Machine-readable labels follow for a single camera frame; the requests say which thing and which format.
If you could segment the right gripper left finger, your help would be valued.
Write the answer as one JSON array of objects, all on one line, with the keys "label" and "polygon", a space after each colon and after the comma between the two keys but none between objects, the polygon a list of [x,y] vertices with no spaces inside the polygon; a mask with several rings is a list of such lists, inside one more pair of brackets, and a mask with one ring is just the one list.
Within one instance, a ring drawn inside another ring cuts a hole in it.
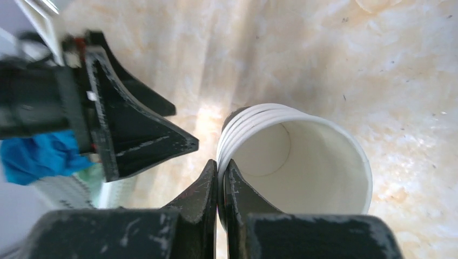
[{"label": "right gripper left finger", "polygon": [[67,209],[33,227],[22,258],[215,258],[217,165],[157,209]]}]

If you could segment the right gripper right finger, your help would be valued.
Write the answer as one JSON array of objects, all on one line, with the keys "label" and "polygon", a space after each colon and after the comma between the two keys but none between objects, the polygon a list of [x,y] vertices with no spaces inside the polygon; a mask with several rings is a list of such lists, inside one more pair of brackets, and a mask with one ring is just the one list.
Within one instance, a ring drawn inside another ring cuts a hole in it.
[{"label": "right gripper right finger", "polygon": [[233,160],[224,186],[229,258],[403,258],[377,217],[283,213],[243,179]]}]

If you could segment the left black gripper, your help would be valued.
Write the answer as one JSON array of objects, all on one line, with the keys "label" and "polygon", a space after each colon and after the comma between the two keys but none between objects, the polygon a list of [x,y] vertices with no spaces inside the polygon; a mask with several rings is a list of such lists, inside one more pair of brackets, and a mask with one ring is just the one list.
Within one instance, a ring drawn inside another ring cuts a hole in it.
[{"label": "left black gripper", "polygon": [[[85,41],[101,46],[125,88],[143,105],[163,117],[176,115],[173,103],[126,70],[111,51],[101,31],[87,30]],[[93,152],[91,109],[85,66],[58,65],[52,52],[28,60],[25,45],[45,41],[36,32],[17,35],[17,56],[1,58],[1,139],[72,130],[81,154]]]}]

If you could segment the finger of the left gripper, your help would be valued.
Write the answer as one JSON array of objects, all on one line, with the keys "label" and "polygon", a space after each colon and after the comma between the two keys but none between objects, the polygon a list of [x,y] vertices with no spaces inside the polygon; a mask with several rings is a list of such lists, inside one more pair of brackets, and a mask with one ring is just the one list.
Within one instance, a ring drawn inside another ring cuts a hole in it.
[{"label": "finger of the left gripper", "polygon": [[127,179],[169,159],[195,152],[199,140],[139,102],[104,53],[88,53],[95,94],[92,136],[108,182]]}]

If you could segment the stack of paper cups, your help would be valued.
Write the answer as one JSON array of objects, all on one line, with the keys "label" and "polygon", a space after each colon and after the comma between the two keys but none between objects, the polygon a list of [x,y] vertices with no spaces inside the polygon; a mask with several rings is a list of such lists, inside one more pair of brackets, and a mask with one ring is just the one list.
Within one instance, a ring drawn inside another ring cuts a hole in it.
[{"label": "stack of paper cups", "polygon": [[367,214],[373,194],[368,157],[336,123],[264,103],[229,115],[217,144],[218,187],[230,162],[268,203],[290,214]]}]

